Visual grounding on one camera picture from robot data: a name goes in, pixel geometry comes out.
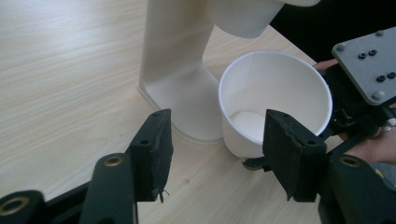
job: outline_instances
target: black plastic part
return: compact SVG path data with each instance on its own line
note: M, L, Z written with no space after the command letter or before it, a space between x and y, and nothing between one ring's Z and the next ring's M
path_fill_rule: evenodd
M90 182L47 202L51 223L78 223Z
M18 212L0 216L0 223L75 224L80 221L81 214L86 213L85 209L90 210L90 212L87 212L87 214L91 213L88 217L97 217L98 214L109 214L99 211L105 209L107 205L114 205L114 207L121 206L116 197L121 197L122 194L123 197L128 199L127 203L131 205L126 206L130 207L131 210L123 212L125 215L123 220L128 220L126 223L131 223L129 220L132 219L134 223L137 223L137 209L134 204L136 202L155 201L158 194L161 196L169 175L172 154L171 111L165 109L151 114L140 128L126 153L119 154L125 158L125 161L135 163L129 163L129 165L124 163L123 165L128 167L122 167L121 170L114 173L108 172L106 169L103 170L103 167L95 169L92 182L71 189L47 203L44 202L42 194L35 190L9 194L0 199L0 214L2 212L7 213L9 209L12 209L12 206L18 205L12 201L11 203L9 202L10 199L15 197L26 197L29 203ZM106 188L98 188L103 181L107 183L113 182L113 185L110 186L113 190L106 189L108 186L105 186ZM90 198L87 201L88 205L85 204L88 208L83 209L88 191L95 196L88 196ZM95 202L99 204L110 201L110 204L103 204L105 207L93 208ZM121 210L113 209L112 211L119 213ZM96 223L91 222L90 219L84 220L86 223ZM113 215L103 216L100 221L98 223L116 223Z
M333 155L327 179L345 223L396 223L396 194L365 161L348 155Z
M247 168L250 171L258 171L260 169L263 169L264 172L271 171L271 167L268 165L267 159L265 159L265 157L248 159L242 162L242 164L244 165L245 168Z
M262 151L276 178L296 202L314 202L326 145L292 116L267 110Z
M19 191L0 199L0 223L48 223L46 205L41 192Z
M131 162L123 153L100 159L93 170L79 223L137 223Z
M126 153L133 166L135 198L138 202L163 201L173 155L171 110L151 114Z

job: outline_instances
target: human hand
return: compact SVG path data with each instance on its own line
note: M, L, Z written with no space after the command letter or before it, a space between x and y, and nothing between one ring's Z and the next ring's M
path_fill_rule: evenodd
M337 64L333 59L321 63L317 63L314 67L317 70L326 70L328 67ZM341 134L340 137L346 140L346 135ZM373 138L366 139L358 143L356 146L346 152L347 155L358 157L367 162L381 161L391 164L396 164L396 130L391 132L380 131L378 135Z

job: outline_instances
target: wooden table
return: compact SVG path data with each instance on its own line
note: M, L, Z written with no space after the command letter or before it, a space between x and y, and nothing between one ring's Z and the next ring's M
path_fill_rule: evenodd
M49 200L89 181L103 156L125 151L154 112L136 88L146 3L0 2L0 197L38 189ZM215 29L205 63L220 78L254 49L314 63L271 27L255 39ZM287 202L272 173L246 170L223 143L175 134L173 143L169 196L139 203L140 223L319 223L316 203Z

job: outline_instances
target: white stand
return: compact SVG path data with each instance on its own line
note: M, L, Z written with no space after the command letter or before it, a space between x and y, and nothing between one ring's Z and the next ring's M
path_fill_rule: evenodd
M256 37L284 4L276 0L209 1L148 0L138 84L155 109L172 109L177 134L199 144L222 138L219 83L203 63L214 27L206 7L211 19L226 32Z

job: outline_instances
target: black bracket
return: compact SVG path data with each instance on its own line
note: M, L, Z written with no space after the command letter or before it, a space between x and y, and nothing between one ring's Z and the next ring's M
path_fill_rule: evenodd
M104 156L92 180L48 202L37 190L0 199L0 223L138 223L137 202L153 202L173 155L171 111L148 116L125 153Z

